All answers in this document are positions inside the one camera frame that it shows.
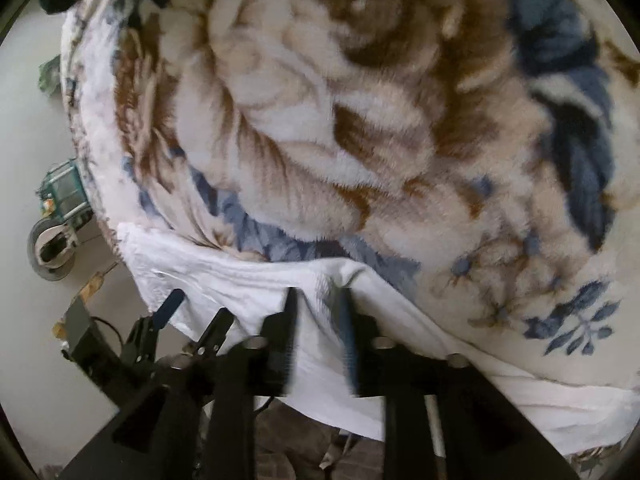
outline toy wheel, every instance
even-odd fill
[[[44,278],[49,282],[56,282],[57,280],[61,280],[66,275],[68,275],[71,272],[71,269],[73,268],[76,261],[76,255],[72,254],[65,263],[63,263],[59,267],[56,267],[55,269],[45,267],[38,262],[35,253],[35,246],[38,237],[47,229],[51,229],[52,227],[56,227],[58,225],[60,225],[59,222],[56,222],[51,218],[43,218],[33,226],[27,240],[27,256],[29,257],[31,268],[36,272],[38,276]]]

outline floral blanket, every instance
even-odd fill
[[[108,235],[346,256],[539,377],[635,385],[640,65],[576,0],[83,0],[62,51]]]

